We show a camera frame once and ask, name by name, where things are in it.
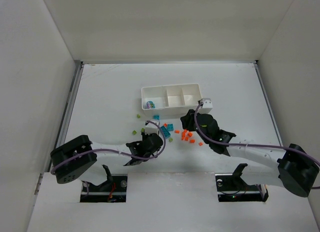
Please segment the small teal lego brick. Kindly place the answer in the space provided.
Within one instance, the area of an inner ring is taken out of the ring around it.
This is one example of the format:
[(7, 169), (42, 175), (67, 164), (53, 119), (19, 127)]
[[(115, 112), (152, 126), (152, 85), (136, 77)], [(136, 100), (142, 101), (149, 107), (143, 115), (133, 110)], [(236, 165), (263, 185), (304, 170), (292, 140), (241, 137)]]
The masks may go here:
[(168, 124), (167, 125), (167, 130), (169, 131), (169, 132), (172, 132), (172, 131), (174, 131), (174, 125), (171, 123), (171, 124)]

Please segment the long teal lego brick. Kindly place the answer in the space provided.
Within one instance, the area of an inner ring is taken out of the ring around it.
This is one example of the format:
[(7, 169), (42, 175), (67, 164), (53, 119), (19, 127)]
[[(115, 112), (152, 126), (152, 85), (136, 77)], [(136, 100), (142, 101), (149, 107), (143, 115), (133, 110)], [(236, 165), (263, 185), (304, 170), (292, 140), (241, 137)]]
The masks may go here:
[(168, 139), (171, 137), (170, 132), (168, 131), (168, 129), (163, 125), (160, 127), (162, 133), (164, 134), (165, 139)]

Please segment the teal penguin lego brick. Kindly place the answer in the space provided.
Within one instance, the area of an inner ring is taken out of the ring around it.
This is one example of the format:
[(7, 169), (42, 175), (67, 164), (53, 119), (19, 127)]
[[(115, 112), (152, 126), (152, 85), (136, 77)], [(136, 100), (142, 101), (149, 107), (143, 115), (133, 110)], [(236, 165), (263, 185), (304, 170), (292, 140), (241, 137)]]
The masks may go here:
[(146, 102), (146, 108), (147, 109), (155, 109), (156, 106), (155, 106), (153, 101), (149, 100), (149, 101)]

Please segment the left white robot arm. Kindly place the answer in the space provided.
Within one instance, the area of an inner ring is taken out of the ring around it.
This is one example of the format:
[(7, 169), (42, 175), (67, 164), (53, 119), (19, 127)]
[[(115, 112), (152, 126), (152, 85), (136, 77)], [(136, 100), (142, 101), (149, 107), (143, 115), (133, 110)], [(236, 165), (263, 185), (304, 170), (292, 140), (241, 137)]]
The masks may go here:
[(56, 177), (58, 184), (66, 184), (81, 177), (98, 161), (99, 153), (112, 153), (129, 157), (124, 165), (136, 166), (143, 162), (156, 159), (165, 149), (166, 140), (158, 134), (142, 133), (142, 140), (126, 143), (124, 147), (129, 152), (114, 148), (96, 148), (87, 135), (80, 135), (69, 142), (55, 148), (50, 153), (53, 168), (51, 174)]

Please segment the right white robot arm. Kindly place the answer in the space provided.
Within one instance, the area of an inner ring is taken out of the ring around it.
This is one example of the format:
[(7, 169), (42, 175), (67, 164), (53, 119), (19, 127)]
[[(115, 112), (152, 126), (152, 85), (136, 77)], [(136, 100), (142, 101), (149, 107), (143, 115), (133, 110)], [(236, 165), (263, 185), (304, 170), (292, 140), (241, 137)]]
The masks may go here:
[(223, 130), (212, 115), (190, 109), (180, 118), (182, 128), (196, 132), (215, 153), (232, 158), (246, 159), (258, 166), (240, 163), (232, 172), (235, 190), (253, 185), (272, 185), (285, 188), (290, 193), (306, 198), (311, 190), (319, 189), (314, 183), (320, 172), (320, 163), (299, 145), (288, 147), (231, 142), (235, 133)]

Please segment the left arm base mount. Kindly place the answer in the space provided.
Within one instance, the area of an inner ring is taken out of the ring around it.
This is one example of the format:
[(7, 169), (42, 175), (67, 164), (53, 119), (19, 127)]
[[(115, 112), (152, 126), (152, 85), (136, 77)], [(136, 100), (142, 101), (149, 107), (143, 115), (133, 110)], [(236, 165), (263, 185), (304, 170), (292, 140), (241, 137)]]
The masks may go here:
[(112, 175), (107, 165), (102, 165), (105, 180), (95, 185), (84, 181), (80, 194), (81, 203), (125, 203), (127, 199), (128, 176)]

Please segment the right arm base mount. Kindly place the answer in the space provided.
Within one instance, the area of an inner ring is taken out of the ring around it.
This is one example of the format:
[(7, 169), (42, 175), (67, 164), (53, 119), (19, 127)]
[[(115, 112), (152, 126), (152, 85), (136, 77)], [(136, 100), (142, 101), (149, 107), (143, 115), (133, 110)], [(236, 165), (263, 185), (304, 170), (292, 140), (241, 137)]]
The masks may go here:
[(242, 178), (246, 163), (239, 164), (232, 173), (216, 173), (215, 184), (219, 202), (262, 202), (269, 198), (267, 187), (263, 184), (248, 185)]

